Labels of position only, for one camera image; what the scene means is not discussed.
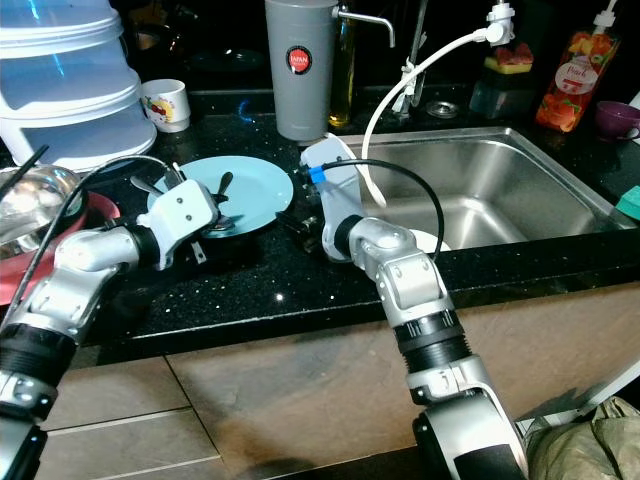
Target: teal object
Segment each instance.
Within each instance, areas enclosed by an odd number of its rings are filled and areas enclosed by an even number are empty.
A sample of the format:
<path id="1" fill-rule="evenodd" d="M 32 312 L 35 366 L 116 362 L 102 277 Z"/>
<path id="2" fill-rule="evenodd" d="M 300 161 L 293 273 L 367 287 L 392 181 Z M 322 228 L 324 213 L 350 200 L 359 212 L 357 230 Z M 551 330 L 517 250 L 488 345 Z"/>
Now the teal object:
<path id="1" fill-rule="evenodd" d="M 233 173 L 233 181 L 225 192 L 229 200 L 220 204 L 220 211 L 233 220 L 235 227 L 208 232 L 206 238 L 233 237 L 263 227 L 274 221 L 276 212 L 285 210 L 293 198 L 293 184 L 286 172 L 259 158 L 209 157 L 180 168 L 187 178 L 198 180 L 213 193 L 218 191 L 222 175 Z M 164 178 L 158 180 L 155 187 L 166 192 Z M 149 195 L 147 208 L 151 208 L 154 201 L 155 197 Z"/>
<path id="2" fill-rule="evenodd" d="M 636 186 L 625 193 L 616 208 L 631 218 L 640 220 L 640 187 Z"/>

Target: sparkly black countertop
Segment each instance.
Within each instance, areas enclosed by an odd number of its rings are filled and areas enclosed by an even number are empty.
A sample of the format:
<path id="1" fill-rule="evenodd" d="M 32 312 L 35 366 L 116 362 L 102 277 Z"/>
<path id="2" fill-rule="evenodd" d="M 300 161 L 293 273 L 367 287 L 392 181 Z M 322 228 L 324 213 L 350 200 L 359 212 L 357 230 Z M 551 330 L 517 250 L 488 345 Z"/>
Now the sparkly black countertop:
<path id="1" fill-rule="evenodd" d="M 278 135 L 275 115 L 261 113 L 271 111 L 268 94 L 198 95 L 191 103 L 191 127 L 159 134 L 149 154 L 179 164 L 215 155 L 272 161 L 293 180 L 289 212 L 304 215 L 306 203 L 292 173 L 300 148 Z M 368 118 L 368 113 L 358 115 L 336 133 L 362 133 Z M 571 135 L 514 127 L 615 204 L 640 184 L 640 145 L 600 142 L 592 126 L 583 124 Z M 383 118 L 376 132 L 486 125 L 465 114 L 445 121 L 416 115 L 403 124 Z M 153 167 L 127 166 L 104 175 L 91 189 L 116 200 L 125 215 L 140 213 L 146 194 L 129 185 L 133 173 L 147 179 L 158 175 Z M 209 257 L 205 264 L 187 261 L 168 272 L 140 272 L 118 281 L 79 352 L 80 363 L 112 363 L 384 318 L 375 288 L 362 272 L 305 253 L 277 222 L 202 245 Z M 438 267 L 458 308 L 633 282 L 640 280 L 640 229 L 443 252 Z"/>

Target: white cable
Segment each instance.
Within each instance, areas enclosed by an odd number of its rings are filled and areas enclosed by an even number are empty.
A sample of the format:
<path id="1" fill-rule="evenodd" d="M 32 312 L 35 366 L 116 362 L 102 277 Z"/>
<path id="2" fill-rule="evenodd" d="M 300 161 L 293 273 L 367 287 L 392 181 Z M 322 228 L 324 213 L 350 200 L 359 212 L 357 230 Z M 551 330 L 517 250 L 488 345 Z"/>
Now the white cable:
<path id="1" fill-rule="evenodd" d="M 440 50 L 438 50 L 433 55 L 431 55 L 429 58 L 424 60 L 409 75 L 407 75 L 402 80 L 400 80 L 396 84 L 396 86 L 391 89 L 391 91 L 389 93 L 387 93 L 387 95 L 382 99 L 382 101 L 378 105 L 378 108 L 376 108 L 375 112 L 373 112 L 373 115 L 371 116 L 371 120 L 369 120 L 369 124 L 367 125 L 367 130 L 365 131 L 364 139 L 362 141 L 362 158 L 363 159 L 368 158 L 368 155 L 369 155 L 369 142 L 371 141 L 371 134 L 373 133 L 373 129 L 375 128 L 376 123 L 378 122 L 378 119 L 380 118 L 380 115 L 382 115 L 382 112 L 387 107 L 387 105 L 389 105 L 391 100 L 393 100 L 393 98 L 398 93 L 400 93 L 400 91 L 409 82 L 411 82 L 411 80 L 413 80 L 418 75 L 420 75 L 424 70 L 427 69 L 427 67 L 429 67 L 436 60 L 439 60 L 441 57 L 443 57 L 444 55 L 446 55 L 450 51 L 455 50 L 456 48 L 458 48 L 458 47 L 460 47 L 460 46 L 462 46 L 462 45 L 464 45 L 466 43 L 484 41 L 486 39 L 486 32 L 487 32 L 486 28 L 480 28 L 480 29 L 476 30 L 475 32 L 470 33 L 469 35 L 465 35 L 464 37 L 460 37 L 457 40 L 454 40 L 453 42 L 445 45 Z M 386 202 L 384 196 L 382 195 L 382 192 L 378 188 L 378 186 L 375 183 L 373 183 L 373 180 L 371 179 L 371 174 L 369 173 L 368 166 L 361 165 L 361 169 L 358 169 L 358 170 L 360 171 L 362 177 L 364 178 L 364 181 L 365 181 L 365 183 L 367 185 L 367 188 L 369 189 L 369 192 L 371 193 L 371 196 L 373 197 L 375 202 L 380 207 L 383 207 L 383 208 L 386 207 L 387 206 L 387 202 Z"/>

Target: red label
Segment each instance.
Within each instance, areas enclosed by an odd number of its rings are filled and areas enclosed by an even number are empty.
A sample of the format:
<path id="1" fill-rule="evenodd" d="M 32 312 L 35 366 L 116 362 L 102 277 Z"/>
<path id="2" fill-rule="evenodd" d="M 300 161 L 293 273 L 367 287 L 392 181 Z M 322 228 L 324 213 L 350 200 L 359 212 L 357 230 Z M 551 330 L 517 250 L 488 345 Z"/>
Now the red label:
<path id="1" fill-rule="evenodd" d="M 292 73 L 304 75 L 311 68 L 311 52 L 300 45 L 291 47 L 287 51 L 287 65 Z"/>

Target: stainless steel sink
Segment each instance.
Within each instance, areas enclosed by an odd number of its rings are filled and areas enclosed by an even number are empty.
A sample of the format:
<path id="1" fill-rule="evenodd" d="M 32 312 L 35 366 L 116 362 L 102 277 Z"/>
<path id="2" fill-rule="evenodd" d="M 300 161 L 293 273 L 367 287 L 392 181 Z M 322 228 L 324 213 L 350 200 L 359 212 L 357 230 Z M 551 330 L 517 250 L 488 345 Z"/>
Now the stainless steel sink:
<path id="1" fill-rule="evenodd" d="M 362 136 L 342 137 L 360 153 Z M 438 194 L 445 242 L 452 249 L 634 228 L 613 206 L 509 128 L 373 135 L 369 158 L 413 170 Z M 372 168 L 387 198 L 377 207 L 361 185 L 367 211 L 436 233 L 425 192 L 400 174 Z"/>

